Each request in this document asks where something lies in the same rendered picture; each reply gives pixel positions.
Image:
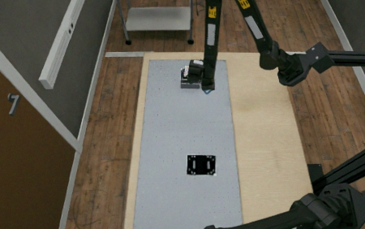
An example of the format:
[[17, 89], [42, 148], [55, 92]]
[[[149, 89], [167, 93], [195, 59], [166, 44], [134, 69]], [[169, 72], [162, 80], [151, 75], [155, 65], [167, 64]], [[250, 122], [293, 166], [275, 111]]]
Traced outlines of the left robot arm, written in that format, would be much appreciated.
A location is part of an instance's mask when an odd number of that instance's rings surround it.
[[322, 196], [320, 199], [309, 192], [294, 201], [289, 211], [236, 227], [215, 228], [213, 224], [204, 229], [335, 229], [358, 226], [349, 188], [326, 189]]

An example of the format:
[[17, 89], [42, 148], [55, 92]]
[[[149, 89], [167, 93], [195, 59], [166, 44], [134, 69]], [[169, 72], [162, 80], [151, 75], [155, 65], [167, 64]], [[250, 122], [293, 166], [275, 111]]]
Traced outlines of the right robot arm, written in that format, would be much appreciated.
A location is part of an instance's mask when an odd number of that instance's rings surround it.
[[[256, 0], [235, 1], [260, 54], [260, 68], [267, 71], [278, 68], [286, 83], [302, 75], [304, 70], [299, 56], [296, 53], [287, 54], [283, 49], [279, 49], [278, 43], [269, 36]], [[194, 84], [201, 79], [201, 86], [208, 86], [209, 79], [215, 76], [222, 0], [205, 0], [205, 2], [204, 59], [191, 59], [187, 72], [187, 82]], [[280, 57], [278, 57], [279, 52]], [[203, 74], [209, 79], [204, 78]]]

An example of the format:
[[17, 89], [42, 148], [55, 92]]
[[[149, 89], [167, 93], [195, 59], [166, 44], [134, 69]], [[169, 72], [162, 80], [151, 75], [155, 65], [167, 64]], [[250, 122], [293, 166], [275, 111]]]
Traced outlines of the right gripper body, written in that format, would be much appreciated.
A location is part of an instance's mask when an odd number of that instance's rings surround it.
[[[204, 76], [204, 74], [203, 74]], [[204, 78], [206, 78], [204, 76]], [[206, 79], [209, 79], [209, 78], [206, 78]], [[214, 77], [209, 79], [209, 82], [208, 82], [208, 86], [201, 86], [202, 90], [206, 90], [206, 89], [211, 89], [211, 90], [215, 90], [215, 80], [214, 80]]]

